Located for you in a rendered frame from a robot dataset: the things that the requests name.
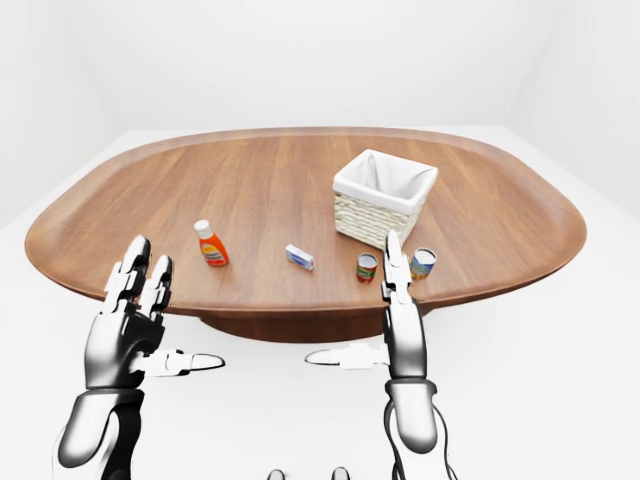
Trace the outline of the blue yellow labelled tin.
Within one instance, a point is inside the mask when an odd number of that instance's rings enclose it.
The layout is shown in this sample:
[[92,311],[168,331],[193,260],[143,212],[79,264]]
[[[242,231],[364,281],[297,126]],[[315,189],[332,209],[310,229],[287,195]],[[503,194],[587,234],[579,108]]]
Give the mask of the blue yellow labelled tin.
[[410,262],[410,272],[414,280],[427,278],[437,262],[436,253],[428,248],[418,248],[414,251]]

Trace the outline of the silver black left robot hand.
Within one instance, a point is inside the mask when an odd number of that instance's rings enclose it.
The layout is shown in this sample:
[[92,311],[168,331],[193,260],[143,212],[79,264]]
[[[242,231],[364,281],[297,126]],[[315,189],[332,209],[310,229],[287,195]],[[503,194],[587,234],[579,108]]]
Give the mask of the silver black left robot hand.
[[224,359],[213,354],[160,347],[173,262],[167,255],[160,256],[147,276],[150,256],[151,242],[138,235],[112,269],[85,348],[89,390],[137,388],[146,376],[184,376],[225,365]]

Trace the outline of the orange ketchup bottle white cap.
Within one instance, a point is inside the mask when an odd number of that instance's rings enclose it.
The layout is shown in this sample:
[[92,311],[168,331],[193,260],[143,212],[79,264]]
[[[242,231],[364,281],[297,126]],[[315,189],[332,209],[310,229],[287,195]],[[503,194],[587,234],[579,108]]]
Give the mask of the orange ketchup bottle white cap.
[[194,223],[198,235],[201,254],[210,266],[220,267],[229,264],[229,255],[220,238],[214,233],[208,220],[202,219]]

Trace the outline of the red green labelled tin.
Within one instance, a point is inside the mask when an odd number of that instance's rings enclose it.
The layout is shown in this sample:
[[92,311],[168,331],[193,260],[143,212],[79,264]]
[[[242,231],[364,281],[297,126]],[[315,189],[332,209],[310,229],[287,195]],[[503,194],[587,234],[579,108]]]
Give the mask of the red green labelled tin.
[[378,266],[377,258],[369,253],[362,253],[358,256],[356,277],[362,283],[373,281]]

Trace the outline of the small white blue box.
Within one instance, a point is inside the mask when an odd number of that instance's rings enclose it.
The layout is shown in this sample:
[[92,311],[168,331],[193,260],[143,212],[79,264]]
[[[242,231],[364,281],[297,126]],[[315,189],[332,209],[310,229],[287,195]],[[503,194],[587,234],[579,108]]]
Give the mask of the small white blue box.
[[315,259],[310,253],[292,244],[288,244],[285,247],[285,252],[289,261],[302,266],[307,270],[313,270],[315,268]]

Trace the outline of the round dark wooden table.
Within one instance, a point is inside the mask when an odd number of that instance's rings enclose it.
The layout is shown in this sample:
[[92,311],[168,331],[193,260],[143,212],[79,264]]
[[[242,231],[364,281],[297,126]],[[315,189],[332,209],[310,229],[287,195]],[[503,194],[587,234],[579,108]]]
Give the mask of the round dark wooden table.
[[[424,311],[536,282],[585,242],[576,207],[503,150],[442,133],[336,127],[199,134],[126,151],[36,219],[26,254],[51,280],[99,299],[114,263],[142,235],[154,256],[173,260],[173,314],[276,342],[376,335],[380,285],[356,277],[366,246],[334,227],[334,175],[366,149],[439,170],[404,245],[437,255],[411,288]],[[202,219],[228,265],[204,260],[194,229]],[[289,261],[288,244],[310,253],[315,268]]]

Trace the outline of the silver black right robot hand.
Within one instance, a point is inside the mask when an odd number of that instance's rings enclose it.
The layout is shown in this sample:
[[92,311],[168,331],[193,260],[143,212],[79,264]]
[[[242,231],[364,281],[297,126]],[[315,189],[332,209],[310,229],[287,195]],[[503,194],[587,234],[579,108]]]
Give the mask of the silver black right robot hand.
[[410,295],[412,283],[407,256],[399,235],[390,230],[383,257],[382,299],[384,341],[377,346],[351,343],[344,348],[324,349],[305,357],[309,364],[338,366],[344,370],[370,369],[376,364],[389,367],[393,378],[427,376],[427,351],[419,306]]

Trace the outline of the woven basket white cloth liner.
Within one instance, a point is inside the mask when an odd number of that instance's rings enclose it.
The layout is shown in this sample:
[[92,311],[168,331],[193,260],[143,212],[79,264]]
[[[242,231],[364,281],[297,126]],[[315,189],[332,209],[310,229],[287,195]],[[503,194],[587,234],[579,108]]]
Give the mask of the woven basket white cloth liner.
[[364,150],[334,176],[335,229],[380,250],[391,230],[405,242],[438,174],[435,166]]

